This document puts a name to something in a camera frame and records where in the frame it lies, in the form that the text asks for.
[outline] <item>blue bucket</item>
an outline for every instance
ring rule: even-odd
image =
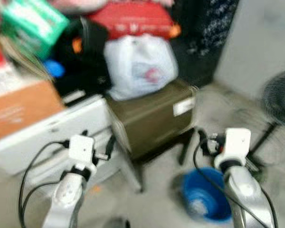
[[[222,188],[223,174],[214,168],[200,170]],[[197,170],[185,175],[182,194],[186,209],[192,218],[202,216],[206,221],[227,223],[231,220],[231,209],[225,195],[209,183]]]

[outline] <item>green box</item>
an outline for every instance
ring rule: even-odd
[[[2,13],[2,31],[20,48],[41,59],[69,24],[69,20],[44,0],[12,0]]]

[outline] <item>concrete floor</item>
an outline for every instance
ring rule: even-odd
[[[209,134],[223,132],[226,127],[247,127],[252,131],[252,141],[261,133],[268,117],[248,100],[212,84],[199,92],[197,123]],[[114,217],[125,217],[133,228],[232,228],[192,220],[184,210],[180,199],[181,175],[193,168],[192,152],[198,138],[193,137],[186,163],[180,167],[177,157],[181,146],[177,145],[143,167],[145,192],[137,194],[118,173],[88,190],[79,213],[79,228],[103,228]],[[285,228],[285,128],[281,127],[261,148],[258,154],[270,167],[263,178],[263,186],[271,196],[279,219]],[[200,166],[210,160],[199,156]],[[0,228],[19,228],[17,220],[17,194],[19,180],[0,174]],[[32,198],[27,211],[28,228],[38,228],[49,207],[49,200],[40,193]]]

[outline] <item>blue object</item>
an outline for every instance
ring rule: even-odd
[[[43,64],[49,74],[51,74],[54,78],[62,77],[66,71],[60,63],[52,59],[44,61]]]
[[[204,167],[200,170],[222,188],[223,174],[214,168]],[[229,222],[230,205],[225,195],[211,185],[197,170],[185,175],[182,194],[188,214],[194,218],[202,216],[206,221],[215,223]]]

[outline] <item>gray wall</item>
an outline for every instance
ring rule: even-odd
[[[215,80],[250,99],[285,70],[285,0],[240,0]]]

